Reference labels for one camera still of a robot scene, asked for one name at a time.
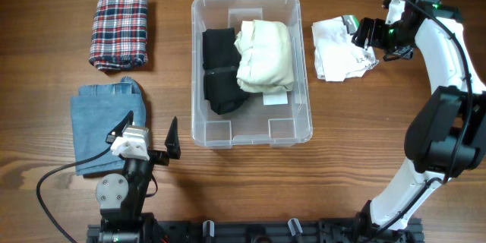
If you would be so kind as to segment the cream cloth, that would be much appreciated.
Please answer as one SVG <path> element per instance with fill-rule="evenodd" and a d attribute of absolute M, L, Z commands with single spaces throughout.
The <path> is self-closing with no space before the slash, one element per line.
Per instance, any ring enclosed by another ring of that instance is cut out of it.
<path fill-rule="evenodd" d="M 279 21 L 242 21 L 234 42 L 241 56 L 237 84 L 248 93 L 289 92 L 295 82 L 292 42 Z"/>

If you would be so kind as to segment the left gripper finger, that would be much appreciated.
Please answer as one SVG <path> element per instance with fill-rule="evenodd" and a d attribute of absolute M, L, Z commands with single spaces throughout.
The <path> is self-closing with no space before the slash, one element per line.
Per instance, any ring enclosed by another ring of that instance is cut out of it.
<path fill-rule="evenodd" d="M 129 111 L 128 114 L 106 135 L 107 140 L 115 140 L 121 137 L 127 126 L 133 123 L 134 113 Z"/>
<path fill-rule="evenodd" d="M 171 122 L 165 140 L 166 152 L 170 159 L 180 159 L 181 147 L 178 137 L 178 119 L 175 116 Z"/>

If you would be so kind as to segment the white printed shirt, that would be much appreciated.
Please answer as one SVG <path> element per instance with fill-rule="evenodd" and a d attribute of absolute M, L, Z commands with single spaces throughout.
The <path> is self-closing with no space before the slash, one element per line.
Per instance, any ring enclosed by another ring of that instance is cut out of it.
<path fill-rule="evenodd" d="M 371 47 L 363 49 L 352 43 L 359 27 L 354 15 L 342 15 L 314 22 L 311 26 L 314 41 L 314 67 L 317 78 L 343 82 L 346 78 L 362 77 L 378 65 Z"/>

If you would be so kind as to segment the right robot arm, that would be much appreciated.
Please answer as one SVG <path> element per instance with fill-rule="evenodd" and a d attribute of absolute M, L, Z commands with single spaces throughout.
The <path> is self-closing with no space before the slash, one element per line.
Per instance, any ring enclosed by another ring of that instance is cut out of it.
<path fill-rule="evenodd" d="M 406 158 L 387 187 L 357 213 L 354 242 L 407 241 L 410 217 L 440 186 L 479 166 L 485 155 L 485 85 L 463 39 L 458 8 L 441 0 L 384 0 L 387 18 L 363 18 L 352 43 L 382 49 L 384 61 L 426 64 L 431 97 L 407 129 Z"/>

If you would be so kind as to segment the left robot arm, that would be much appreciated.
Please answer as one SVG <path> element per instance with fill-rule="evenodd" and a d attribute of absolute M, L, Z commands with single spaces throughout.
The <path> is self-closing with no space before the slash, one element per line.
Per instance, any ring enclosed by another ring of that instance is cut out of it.
<path fill-rule="evenodd" d="M 90 226 L 88 242 L 168 242 L 169 237 L 152 213 L 143 213 L 155 165 L 167 166 L 179 159 L 178 119 L 173 118 L 166 136 L 166 150 L 150 148 L 150 130 L 133 124 L 129 112 L 106 136 L 112 155 L 124 160 L 121 173 L 105 175 L 96 186 L 101 223 Z"/>

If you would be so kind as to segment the black garment with tape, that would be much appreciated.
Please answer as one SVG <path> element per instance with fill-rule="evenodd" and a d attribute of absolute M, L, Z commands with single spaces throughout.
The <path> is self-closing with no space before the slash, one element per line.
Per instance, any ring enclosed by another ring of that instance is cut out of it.
<path fill-rule="evenodd" d="M 202 38 L 204 99 L 217 115 L 233 112 L 250 96 L 237 83 L 241 55 L 234 45 L 235 29 L 207 29 Z"/>

